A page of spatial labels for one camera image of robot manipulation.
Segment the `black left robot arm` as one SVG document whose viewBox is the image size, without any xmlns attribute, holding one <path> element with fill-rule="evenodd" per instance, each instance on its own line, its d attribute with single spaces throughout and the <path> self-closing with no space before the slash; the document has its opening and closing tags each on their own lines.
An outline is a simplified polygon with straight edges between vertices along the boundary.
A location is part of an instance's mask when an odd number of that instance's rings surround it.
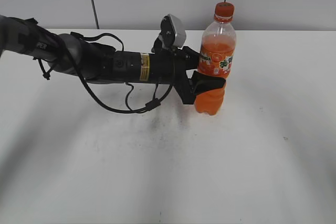
<svg viewBox="0 0 336 224">
<path fill-rule="evenodd" d="M 79 33 L 53 34 L 31 19 L 1 17 L 1 50 L 31 56 L 48 62 L 51 70 L 81 76 L 92 84 L 167 84 L 184 104 L 220 89 L 225 79 L 196 71 L 200 55 L 185 46 L 186 32 L 174 15 L 166 15 L 150 53 L 116 50 L 99 43 L 99 37 Z M 187 71 L 193 70 L 191 77 Z"/>
</svg>

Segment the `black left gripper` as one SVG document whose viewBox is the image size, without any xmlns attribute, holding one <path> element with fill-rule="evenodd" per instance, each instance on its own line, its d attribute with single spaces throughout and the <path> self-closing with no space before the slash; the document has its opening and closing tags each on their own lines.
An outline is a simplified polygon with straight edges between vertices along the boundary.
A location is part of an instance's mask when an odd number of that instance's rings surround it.
<svg viewBox="0 0 336 224">
<path fill-rule="evenodd" d="M 188 77 L 187 71 L 197 69 L 200 53 L 188 46 L 183 48 L 163 48 L 160 39 L 156 39 L 151 55 L 151 80 L 160 84 L 169 84 L 178 93 L 183 104 L 192 105 L 196 95 L 221 89 L 226 79 L 213 77 L 194 71 Z"/>
</svg>

